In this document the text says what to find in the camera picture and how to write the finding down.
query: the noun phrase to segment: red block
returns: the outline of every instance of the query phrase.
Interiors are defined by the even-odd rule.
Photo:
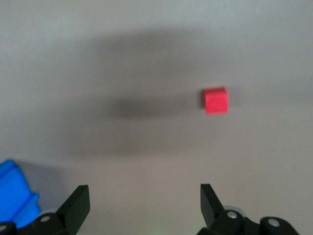
[[[204,103],[207,115],[228,112],[228,93],[225,87],[204,89]]]

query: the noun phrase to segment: screw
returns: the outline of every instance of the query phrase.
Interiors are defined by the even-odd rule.
[[[50,219],[50,216],[45,216],[41,218],[40,222],[44,223],[44,222],[47,222],[49,219]]]
[[[2,232],[2,231],[4,231],[4,230],[6,230],[6,225],[1,225],[1,226],[0,226],[0,232]]]
[[[269,223],[271,226],[274,226],[274,227],[279,227],[279,226],[280,226],[280,223],[279,223],[276,219],[269,219],[269,220],[268,220],[268,223]]]
[[[238,215],[235,212],[233,212],[233,211],[232,212],[231,211],[228,212],[227,215],[228,215],[229,218],[232,218],[232,219],[237,219],[238,218]]]

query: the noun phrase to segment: blue plastic container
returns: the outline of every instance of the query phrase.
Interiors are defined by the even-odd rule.
[[[0,164],[0,222],[13,221],[17,228],[29,224],[41,212],[38,199],[13,160]]]

